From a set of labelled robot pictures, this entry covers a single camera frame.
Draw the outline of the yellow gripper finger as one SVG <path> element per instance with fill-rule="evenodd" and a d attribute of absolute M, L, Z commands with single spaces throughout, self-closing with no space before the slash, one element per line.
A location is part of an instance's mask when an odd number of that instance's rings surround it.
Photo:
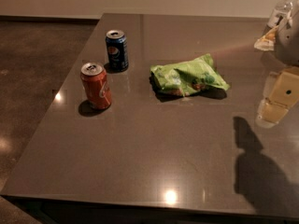
<path fill-rule="evenodd" d="M 299 102 L 299 67 L 290 66 L 280 72 L 270 72 L 263 88 L 256 123 L 272 128 Z"/>

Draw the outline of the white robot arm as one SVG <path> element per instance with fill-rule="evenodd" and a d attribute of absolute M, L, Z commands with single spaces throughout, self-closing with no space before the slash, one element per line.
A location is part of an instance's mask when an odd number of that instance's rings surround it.
<path fill-rule="evenodd" d="M 299 4 L 283 19 L 276 33 L 276 58 L 286 65 L 271 72 L 264 84 L 256 122 L 263 128 L 277 125 L 299 101 Z"/>

